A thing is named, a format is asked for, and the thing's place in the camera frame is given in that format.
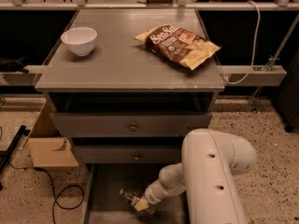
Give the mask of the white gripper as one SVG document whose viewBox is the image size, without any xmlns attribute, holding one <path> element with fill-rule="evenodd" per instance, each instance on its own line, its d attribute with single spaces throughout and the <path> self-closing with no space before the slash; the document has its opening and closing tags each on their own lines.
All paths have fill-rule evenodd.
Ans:
<svg viewBox="0 0 299 224">
<path fill-rule="evenodd" d="M 152 182 L 145 190 L 144 196 L 146 199 L 141 198 L 136 204 L 135 204 L 135 210 L 140 212 L 143 210 L 146 210 L 149 208 L 150 204 L 157 204 L 160 203 L 163 199 L 162 197 L 162 185 L 159 181 Z"/>
</svg>

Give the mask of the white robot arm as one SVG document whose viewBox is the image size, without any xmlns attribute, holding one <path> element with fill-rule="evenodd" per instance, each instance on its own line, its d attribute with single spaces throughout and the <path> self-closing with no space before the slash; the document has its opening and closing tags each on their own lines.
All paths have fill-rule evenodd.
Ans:
<svg viewBox="0 0 299 224">
<path fill-rule="evenodd" d="M 183 140 L 181 162 L 164 167 L 135 208 L 143 211 L 185 193 L 190 224 L 248 224 L 233 176 L 249 172 L 256 161 L 253 145 L 243 137 L 193 130 Z"/>
</svg>

